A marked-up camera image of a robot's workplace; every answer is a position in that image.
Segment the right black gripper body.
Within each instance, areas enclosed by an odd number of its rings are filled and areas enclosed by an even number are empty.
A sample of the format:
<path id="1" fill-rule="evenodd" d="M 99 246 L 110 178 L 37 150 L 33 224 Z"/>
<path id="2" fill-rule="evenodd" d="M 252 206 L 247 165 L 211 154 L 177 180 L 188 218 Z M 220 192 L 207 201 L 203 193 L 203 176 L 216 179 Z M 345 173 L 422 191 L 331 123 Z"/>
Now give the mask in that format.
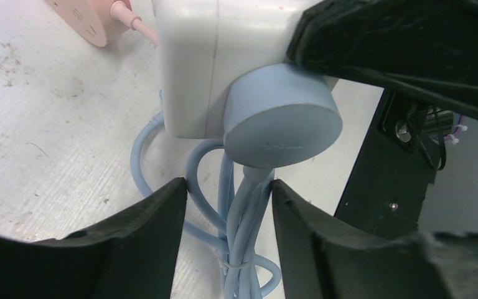
<path id="1" fill-rule="evenodd" d="M 449 111 L 384 90 L 334 216 L 386 239 L 416 232 L 448 133 Z"/>

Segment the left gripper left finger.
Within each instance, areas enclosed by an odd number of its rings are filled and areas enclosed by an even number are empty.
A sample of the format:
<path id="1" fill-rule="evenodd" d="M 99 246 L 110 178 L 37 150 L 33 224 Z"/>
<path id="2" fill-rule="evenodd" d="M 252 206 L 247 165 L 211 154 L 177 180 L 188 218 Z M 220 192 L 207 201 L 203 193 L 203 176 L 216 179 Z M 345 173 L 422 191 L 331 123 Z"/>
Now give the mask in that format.
<path id="1" fill-rule="evenodd" d="M 169 298 L 186 203 L 175 178 L 62 239 L 0 236 L 0 298 Z"/>

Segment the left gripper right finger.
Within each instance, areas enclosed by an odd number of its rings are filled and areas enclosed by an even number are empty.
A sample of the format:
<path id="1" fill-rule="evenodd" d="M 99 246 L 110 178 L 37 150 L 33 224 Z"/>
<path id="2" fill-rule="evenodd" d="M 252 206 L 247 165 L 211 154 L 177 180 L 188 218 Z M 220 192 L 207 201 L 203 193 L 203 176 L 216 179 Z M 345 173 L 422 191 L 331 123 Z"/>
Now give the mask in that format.
<path id="1" fill-rule="evenodd" d="M 478 298 L 478 233 L 387 240 L 271 183 L 287 298 Z"/>

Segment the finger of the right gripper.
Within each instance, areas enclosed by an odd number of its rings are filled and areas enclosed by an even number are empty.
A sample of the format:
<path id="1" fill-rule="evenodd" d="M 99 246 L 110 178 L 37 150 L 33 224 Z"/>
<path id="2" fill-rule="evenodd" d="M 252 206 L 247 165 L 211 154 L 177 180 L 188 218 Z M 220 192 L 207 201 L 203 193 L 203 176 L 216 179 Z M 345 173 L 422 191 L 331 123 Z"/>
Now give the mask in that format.
<path id="1" fill-rule="evenodd" d="M 478 120 L 478 1 L 321 1 L 303 11 L 286 55 Z"/>

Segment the blue round plug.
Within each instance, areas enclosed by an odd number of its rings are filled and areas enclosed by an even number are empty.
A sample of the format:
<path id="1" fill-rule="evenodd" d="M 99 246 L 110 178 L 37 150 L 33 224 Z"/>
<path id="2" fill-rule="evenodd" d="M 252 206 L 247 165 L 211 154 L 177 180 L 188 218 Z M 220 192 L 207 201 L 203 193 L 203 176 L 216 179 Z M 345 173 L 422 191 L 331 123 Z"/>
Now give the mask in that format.
<path id="1" fill-rule="evenodd" d="M 342 127 L 322 75 L 290 64 L 269 65 L 231 84 L 223 114 L 223 147 L 238 164 L 280 168 L 325 151 Z"/>

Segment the white cube adapter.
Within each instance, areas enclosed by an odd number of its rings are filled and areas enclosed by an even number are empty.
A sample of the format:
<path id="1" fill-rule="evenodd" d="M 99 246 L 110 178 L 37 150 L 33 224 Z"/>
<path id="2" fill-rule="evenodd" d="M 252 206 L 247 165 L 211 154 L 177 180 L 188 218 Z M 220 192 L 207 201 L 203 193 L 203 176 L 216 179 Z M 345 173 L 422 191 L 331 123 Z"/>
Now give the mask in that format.
<path id="1" fill-rule="evenodd" d="M 285 61 L 314 1 L 153 1 L 166 130 L 185 139 L 223 136 L 229 86 Z"/>

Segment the pink round disc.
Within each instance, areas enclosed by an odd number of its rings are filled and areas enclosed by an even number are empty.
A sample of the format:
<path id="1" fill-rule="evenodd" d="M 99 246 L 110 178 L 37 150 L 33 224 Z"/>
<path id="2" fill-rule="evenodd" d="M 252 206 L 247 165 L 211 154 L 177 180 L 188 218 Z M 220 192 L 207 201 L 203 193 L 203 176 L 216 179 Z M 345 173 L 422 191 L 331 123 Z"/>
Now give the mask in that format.
<path id="1" fill-rule="evenodd" d="M 104 47 L 129 27 L 111 16 L 115 0 L 45 0 L 75 32 L 89 43 Z"/>

